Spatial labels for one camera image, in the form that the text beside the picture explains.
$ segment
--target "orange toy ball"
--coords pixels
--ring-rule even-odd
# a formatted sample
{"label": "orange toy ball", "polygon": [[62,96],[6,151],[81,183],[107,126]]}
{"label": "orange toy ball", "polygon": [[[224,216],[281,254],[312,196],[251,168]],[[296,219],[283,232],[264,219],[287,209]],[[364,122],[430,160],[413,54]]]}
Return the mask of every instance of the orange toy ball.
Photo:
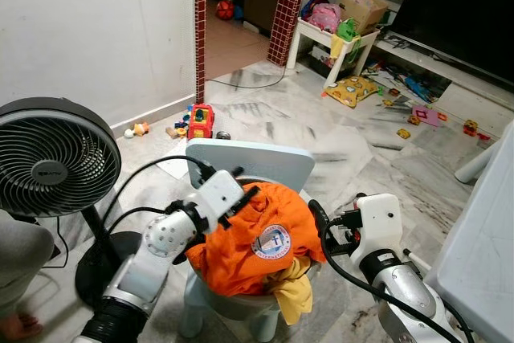
{"label": "orange toy ball", "polygon": [[223,20],[229,20],[234,17],[234,3],[230,0],[222,0],[216,7],[216,15]]}

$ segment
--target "fan grille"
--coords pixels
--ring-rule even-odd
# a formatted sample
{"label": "fan grille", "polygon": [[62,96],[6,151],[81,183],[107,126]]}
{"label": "fan grille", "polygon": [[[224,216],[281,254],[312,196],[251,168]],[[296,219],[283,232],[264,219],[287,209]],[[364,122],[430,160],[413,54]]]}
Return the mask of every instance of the fan grille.
{"label": "fan grille", "polygon": [[0,121],[0,207],[56,216],[98,202],[120,172],[116,142],[65,112],[21,112]]}

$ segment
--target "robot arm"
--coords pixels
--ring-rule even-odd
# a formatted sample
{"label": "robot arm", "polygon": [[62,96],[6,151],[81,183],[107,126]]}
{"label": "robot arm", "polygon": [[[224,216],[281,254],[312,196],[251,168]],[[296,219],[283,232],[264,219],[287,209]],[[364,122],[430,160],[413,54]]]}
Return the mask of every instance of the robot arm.
{"label": "robot arm", "polygon": [[226,218],[257,192],[245,194],[229,172],[219,170],[186,200],[174,202],[172,214],[154,218],[143,232],[137,253],[118,269],[104,292],[102,307],[73,343],[136,343],[173,261],[198,234],[214,231],[219,223],[230,226]]}
{"label": "robot arm", "polygon": [[[360,197],[355,209],[345,212],[339,224],[347,229],[348,243],[339,244],[332,233],[326,240],[330,255],[348,254],[373,287],[391,295],[420,312],[461,341],[446,319],[446,309],[440,296],[400,261],[402,216],[398,199],[392,194]],[[315,215],[318,230],[326,227],[328,217],[317,202],[309,207]],[[378,318],[393,339],[401,343],[447,342],[432,328],[404,312],[399,307],[376,298]]]}

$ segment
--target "electric fan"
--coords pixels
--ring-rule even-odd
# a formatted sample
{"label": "electric fan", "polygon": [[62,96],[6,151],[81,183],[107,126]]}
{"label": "electric fan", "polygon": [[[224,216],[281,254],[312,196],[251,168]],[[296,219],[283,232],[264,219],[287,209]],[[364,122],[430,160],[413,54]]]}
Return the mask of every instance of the electric fan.
{"label": "electric fan", "polygon": [[69,100],[16,100],[0,108],[0,208],[17,216],[81,212],[96,242],[75,274],[79,296],[96,305],[141,235],[109,238],[94,204],[114,186],[121,157],[108,125]]}

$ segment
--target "yellow cloth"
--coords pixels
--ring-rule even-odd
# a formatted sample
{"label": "yellow cloth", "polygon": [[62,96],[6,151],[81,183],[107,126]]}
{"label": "yellow cloth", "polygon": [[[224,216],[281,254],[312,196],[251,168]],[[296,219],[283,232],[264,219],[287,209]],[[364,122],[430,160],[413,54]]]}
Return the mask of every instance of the yellow cloth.
{"label": "yellow cloth", "polygon": [[299,256],[293,259],[291,267],[264,278],[267,293],[275,295],[288,325],[298,322],[302,312],[312,311],[311,281],[305,275],[310,267],[310,257]]}
{"label": "yellow cloth", "polygon": [[336,34],[332,34],[332,41],[330,43],[330,59],[339,58],[339,54],[343,49],[343,44],[345,44],[345,41],[342,38]]}

